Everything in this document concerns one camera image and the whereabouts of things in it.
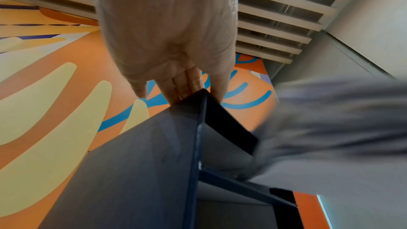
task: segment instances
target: colorful mural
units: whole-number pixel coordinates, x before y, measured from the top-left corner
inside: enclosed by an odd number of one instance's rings
[[[222,105],[252,130],[275,103],[262,60],[237,53]],[[168,106],[154,81],[137,99],[97,21],[0,0],[0,228],[37,228],[88,151]]]

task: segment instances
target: wall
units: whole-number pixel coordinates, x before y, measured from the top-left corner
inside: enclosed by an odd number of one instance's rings
[[[280,84],[289,81],[378,74],[373,67],[325,32],[314,33],[312,38],[303,52],[294,57],[294,61],[273,79],[277,91]]]
[[[0,228],[35,229],[88,151],[169,105],[154,81],[137,99],[97,21],[9,0],[0,7]],[[262,60],[237,54],[223,106],[253,130],[274,96]]]
[[[327,31],[395,77],[407,73],[407,0],[354,0]]]

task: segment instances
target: cream painted shape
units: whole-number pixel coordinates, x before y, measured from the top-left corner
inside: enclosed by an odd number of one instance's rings
[[[11,75],[29,66],[37,60],[51,54],[55,50],[72,43],[88,33],[60,34],[54,38],[64,38],[66,40],[52,43],[46,46],[32,47],[24,50],[10,51],[0,54],[0,82]]]
[[[111,92],[112,85],[101,81],[71,115],[0,170],[0,217],[40,201],[74,171],[98,132]]]
[[[65,63],[32,85],[0,100],[0,145],[26,133],[48,111],[76,70]]]
[[[140,99],[136,100],[120,134],[146,121],[148,118],[150,118],[150,115],[148,114],[147,104]]]
[[[16,47],[23,43],[23,40],[17,37],[0,39],[0,52],[5,52],[10,48]]]

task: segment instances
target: hand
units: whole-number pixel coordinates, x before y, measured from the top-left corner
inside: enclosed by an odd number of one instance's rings
[[[155,80],[172,105],[202,89],[221,102],[235,61],[237,0],[95,0],[107,47],[139,98]]]

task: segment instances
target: light strip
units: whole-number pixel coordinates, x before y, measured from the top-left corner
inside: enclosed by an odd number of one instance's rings
[[[330,228],[330,229],[333,229],[332,224],[331,224],[331,221],[329,220],[328,214],[326,213],[325,207],[323,206],[321,197],[320,197],[319,195],[317,195],[317,198],[318,198],[318,200],[319,200],[319,204],[321,204],[322,211],[323,211],[323,213],[325,214],[325,218],[326,218],[326,220],[328,221],[329,228]]]

